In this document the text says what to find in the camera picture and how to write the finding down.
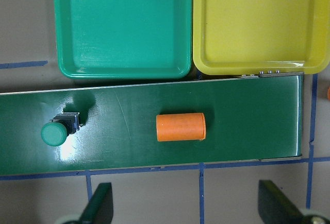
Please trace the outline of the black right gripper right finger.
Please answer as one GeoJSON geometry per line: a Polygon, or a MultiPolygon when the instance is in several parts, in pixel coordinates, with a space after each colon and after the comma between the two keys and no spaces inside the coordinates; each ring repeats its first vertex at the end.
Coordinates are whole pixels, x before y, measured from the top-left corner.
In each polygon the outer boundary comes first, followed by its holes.
{"type": "Polygon", "coordinates": [[[271,180],[259,180],[258,214],[263,223],[306,223],[301,211],[271,180]]]}

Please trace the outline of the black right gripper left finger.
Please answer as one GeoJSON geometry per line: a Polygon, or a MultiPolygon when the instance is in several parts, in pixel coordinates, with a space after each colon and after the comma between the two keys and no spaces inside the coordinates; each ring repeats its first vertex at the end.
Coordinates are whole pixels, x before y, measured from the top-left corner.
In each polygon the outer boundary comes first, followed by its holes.
{"type": "Polygon", "coordinates": [[[112,223],[113,195],[111,183],[100,183],[78,223],[112,223]]]}

